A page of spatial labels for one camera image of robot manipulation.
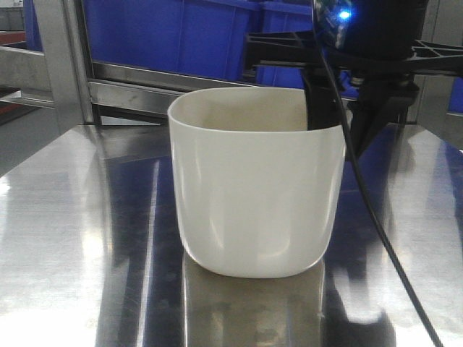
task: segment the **blue plastic crate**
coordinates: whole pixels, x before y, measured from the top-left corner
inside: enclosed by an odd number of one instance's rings
[[[305,6],[310,6],[312,4],[312,0],[273,0],[273,2],[284,2],[285,4],[296,4]]]
[[[38,33],[37,17],[35,16],[33,0],[24,0],[23,10],[27,48],[32,51],[42,51],[42,41]]]
[[[31,8],[26,35],[41,49]],[[84,0],[92,57],[149,69],[238,80],[245,33],[260,5],[245,0]]]
[[[463,113],[463,79],[456,78],[454,83],[454,89],[451,92],[450,112]]]

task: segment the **black bracket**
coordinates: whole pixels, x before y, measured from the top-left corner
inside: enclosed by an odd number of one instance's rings
[[[275,66],[302,71],[307,99],[308,129],[322,129],[339,123],[334,104],[336,91],[329,87],[320,50],[313,31],[249,34],[245,69]],[[351,135],[357,156],[390,121],[407,111],[418,94],[413,76],[463,76],[463,48],[416,40],[410,57],[399,61],[380,61],[353,56],[323,47],[327,62],[335,73],[350,71],[361,79],[359,97],[349,102],[353,113]]]

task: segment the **white cup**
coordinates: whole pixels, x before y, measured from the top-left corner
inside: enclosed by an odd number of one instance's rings
[[[344,167],[341,127],[307,131],[302,90],[199,90],[169,108],[180,237],[222,275],[280,278],[326,251]]]

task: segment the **stainless steel table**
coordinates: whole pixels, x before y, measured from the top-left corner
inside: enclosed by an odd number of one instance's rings
[[[416,126],[361,160],[445,346],[463,346],[463,155]],[[291,278],[184,254],[165,127],[77,127],[0,178],[0,346],[431,346],[349,164],[323,261]]]

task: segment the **blue led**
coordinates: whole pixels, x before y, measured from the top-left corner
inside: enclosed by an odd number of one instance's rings
[[[338,13],[338,18],[340,20],[348,20],[350,16],[352,16],[352,13],[350,11],[343,10]]]

